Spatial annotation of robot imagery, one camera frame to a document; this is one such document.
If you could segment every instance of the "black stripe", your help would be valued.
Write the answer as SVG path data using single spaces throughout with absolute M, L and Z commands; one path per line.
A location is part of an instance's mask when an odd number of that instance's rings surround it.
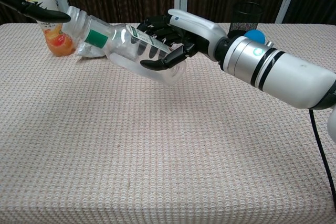
M 271 71 L 272 67 L 274 66 L 274 64 L 277 62 L 277 60 L 281 57 L 281 55 L 283 55 L 285 52 L 280 51 L 278 52 L 273 59 L 271 59 L 270 63 L 268 64 L 267 68 L 265 69 L 265 72 L 262 74 L 263 76 L 261 77 L 261 80 L 259 82 L 259 89 L 261 91 L 263 91 L 263 87 L 264 87 L 264 83 L 266 81 L 266 78 L 269 74 L 269 72 Z
M 254 70 L 253 74 L 252 74 L 252 78 L 251 78 L 251 85 L 253 87 L 256 86 L 256 80 L 257 80 L 257 76 L 259 74 L 259 71 L 261 69 L 261 67 L 263 66 L 265 60 L 268 58 L 268 56 L 274 52 L 276 49 L 275 48 L 270 48 L 266 51 L 266 53 L 263 55 L 263 57 L 260 59 L 260 61 L 258 62 L 258 65 L 256 66 L 256 69 Z
M 336 81 L 331 88 L 326 92 L 323 98 L 310 110 L 324 110 L 336 104 Z

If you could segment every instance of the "bottle label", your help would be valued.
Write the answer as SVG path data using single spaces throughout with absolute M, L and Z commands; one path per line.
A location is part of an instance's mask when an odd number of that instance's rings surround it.
M 34 3 L 43 9 L 48 10 L 59 10 L 57 0 L 26 0 L 28 2 Z M 43 32 L 47 30 L 54 30 L 57 27 L 57 24 L 47 23 L 47 22 L 39 22 L 38 24 L 42 28 Z
M 89 43 L 95 47 L 103 48 L 109 37 L 101 34 L 95 30 L 90 30 L 84 42 Z
M 170 52 L 172 52 L 173 50 L 165 45 L 164 43 L 158 41 L 157 39 L 149 36 L 148 34 L 145 34 L 144 32 L 130 26 L 130 25 L 126 25 L 127 30 L 132 34 L 133 37 L 137 38 L 138 40 L 141 40 L 153 47 L 156 47 L 164 52 L 166 52 L 167 54 L 169 54 Z

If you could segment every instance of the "bottle cap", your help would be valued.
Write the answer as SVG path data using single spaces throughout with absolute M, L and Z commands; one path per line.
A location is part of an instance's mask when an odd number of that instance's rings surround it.
M 67 14 L 71 17 L 71 20 L 63 24 L 62 31 L 73 38 L 77 38 L 83 28 L 87 13 L 74 6 L 69 6 Z

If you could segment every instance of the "blue ball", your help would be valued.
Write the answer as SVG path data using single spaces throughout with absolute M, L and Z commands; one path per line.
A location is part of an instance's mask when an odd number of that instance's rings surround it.
M 261 44 L 265 44 L 265 35 L 262 31 L 250 30 L 245 33 L 244 36 Z

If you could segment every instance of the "black mesh cup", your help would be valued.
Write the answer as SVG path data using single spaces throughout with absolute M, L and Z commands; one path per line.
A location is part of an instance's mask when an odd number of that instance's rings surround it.
M 239 2 L 233 6 L 233 14 L 228 33 L 229 38 L 243 36 L 247 31 L 257 29 L 263 8 L 253 2 Z

